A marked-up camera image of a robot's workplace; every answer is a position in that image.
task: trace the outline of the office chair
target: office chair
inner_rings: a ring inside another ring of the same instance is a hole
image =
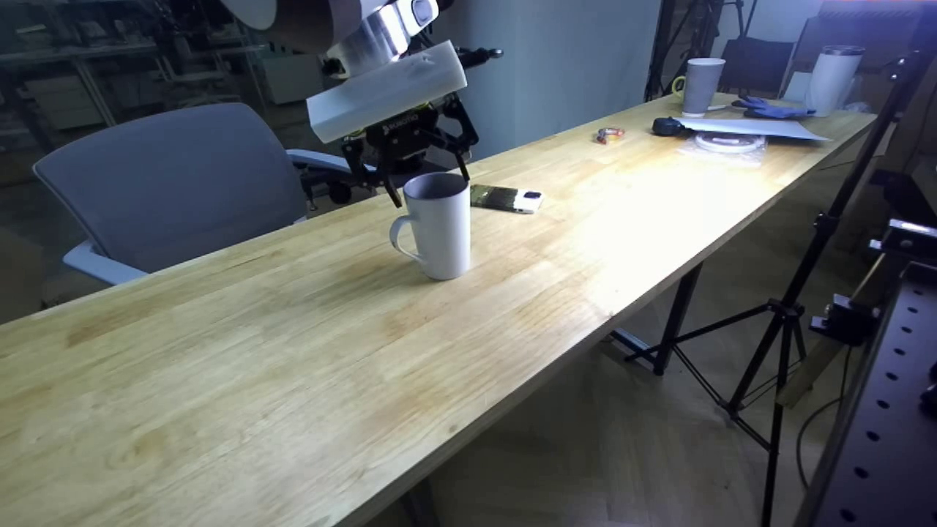
[[[63,264],[125,283],[305,220],[306,188],[338,182],[347,165],[284,150],[248,105],[223,102],[85,135],[32,172],[88,238]]]

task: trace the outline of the wooden tabletop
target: wooden tabletop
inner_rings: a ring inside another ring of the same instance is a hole
[[[538,188],[472,210],[475,267],[428,280],[390,198],[0,324],[3,523],[334,523],[863,132],[756,159],[653,138],[674,99],[472,165]],[[600,125],[621,125],[598,144]]]

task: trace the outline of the gray chair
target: gray chair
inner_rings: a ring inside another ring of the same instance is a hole
[[[347,175],[341,159],[284,150],[248,105],[223,102],[85,135],[32,172],[88,238],[63,264],[125,283],[305,220],[299,165],[314,178]]]

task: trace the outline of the black metal frame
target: black metal frame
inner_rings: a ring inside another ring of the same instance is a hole
[[[781,441],[781,424],[785,424],[785,410],[781,410],[781,390],[786,387],[786,368],[789,368],[789,345],[797,345],[800,356],[805,355],[805,345],[801,345],[801,327],[800,327],[800,318],[801,318],[801,304],[800,304],[800,292],[801,286],[807,283],[814,267],[820,264],[823,257],[823,248],[829,247],[854,188],[860,184],[867,166],[871,165],[876,159],[876,150],[882,144],[882,138],[887,135],[889,124],[896,119],[896,113],[908,105],[908,99],[912,96],[912,88],[918,85],[925,66],[930,61],[930,53],[912,53],[909,58],[898,58],[898,71],[902,74],[893,74],[893,90],[883,102],[883,109],[877,112],[860,153],[857,153],[857,160],[852,165],[852,172],[846,175],[846,182],[841,184],[833,201],[829,206],[826,214],[817,216],[814,223],[814,238],[811,238],[811,247],[807,251],[801,255],[785,296],[776,301],[763,301],[763,304],[756,304],[750,311],[740,311],[735,315],[725,315],[721,323],[710,323],[706,327],[696,327],[696,331],[688,331],[688,333],[678,333],[678,324],[684,318],[684,311],[690,304],[690,296],[693,296],[693,286],[700,280],[700,270],[690,270],[678,286],[677,286],[677,301],[671,308],[671,315],[666,315],[666,327],[659,340],[659,345],[644,345],[639,336],[633,336],[628,331],[612,331],[612,336],[617,342],[622,342],[633,356],[628,359],[649,359],[653,364],[653,372],[655,375],[665,375],[666,368],[666,359],[671,355],[677,355],[684,368],[696,377],[696,384],[710,396],[710,402],[718,408],[723,408],[728,413],[728,418],[750,437],[756,438],[763,450],[766,450],[766,475],[763,475],[763,498],[760,498],[760,523],[770,523],[770,514],[772,514],[772,488],[776,488],[776,468],[779,468],[779,441]],[[728,397],[723,397],[709,380],[706,375],[684,356],[684,350],[678,348],[678,342],[684,340],[693,340],[693,336],[703,336],[703,333],[710,333],[710,331],[721,331],[725,324],[735,324],[735,323],[744,323],[750,315],[760,315],[760,312],[770,312],[770,324],[756,348],[756,355],[750,356],[735,393]],[[772,402],[772,418],[770,418],[770,437],[763,438],[744,415],[744,402],[750,397],[750,390],[751,390],[751,380],[763,364],[763,356],[770,355],[776,336],[781,336],[781,345],[779,345],[779,364],[776,364],[776,402]]]

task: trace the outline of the tripod stand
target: tripod stand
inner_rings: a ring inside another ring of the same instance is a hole
[[[713,324],[678,333],[682,315],[688,311],[688,301],[693,296],[693,286],[700,280],[700,267],[690,270],[678,286],[677,286],[677,298],[665,324],[665,333],[659,340],[659,345],[644,345],[641,340],[628,336],[625,331],[615,331],[612,336],[621,340],[625,348],[633,348],[636,359],[649,359],[653,372],[660,375],[666,368],[671,355],[677,355],[684,368],[696,377],[696,384],[713,397],[718,408],[725,410],[725,415],[747,434],[751,437],[760,447],[766,447],[766,475],[763,475],[763,498],[760,498],[760,523],[770,523],[772,514],[772,492],[776,492],[776,468],[779,468],[779,441],[781,441],[781,424],[785,424],[785,408],[779,402],[785,384],[786,384],[786,365],[789,365],[789,348],[797,345],[800,356],[805,356],[805,342],[801,342],[801,331],[800,331],[800,318],[801,318],[801,308],[800,308],[800,292],[805,289],[814,267],[820,264],[823,248],[829,247],[854,188],[860,184],[870,160],[876,159],[876,150],[882,144],[882,138],[887,135],[893,118],[908,105],[912,88],[918,85],[918,75],[925,74],[930,53],[912,53],[912,58],[898,58],[898,71],[905,71],[905,75],[893,74],[893,90],[887,96],[887,102],[882,105],[882,113],[876,118],[876,124],[867,132],[867,140],[860,144],[857,160],[849,169],[846,182],[841,184],[833,201],[829,206],[826,214],[817,216],[814,223],[814,238],[807,251],[801,255],[785,296],[776,301],[763,301],[757,308],[750,308],[744,312],[725,315]],[[718,327],[744,323],[750,315],[757,312],[770,312],[766,331],[757,340],[757,348],[751,350],[738,387],[731,390],[728,397],[723,397],[709,380],[706,375],[684,356],[684,350],[678,348],[678,342],[710,333]],[[776,345],[776,340],[781,340],[779,345],[779,364],[776,364],[776,402],[772,402],[772,415],[770,415],[770,434],[760,437],[744,415],[744,397],[751,390],[751,380],[757,375],[757,368],[763,365],[770,348]]]

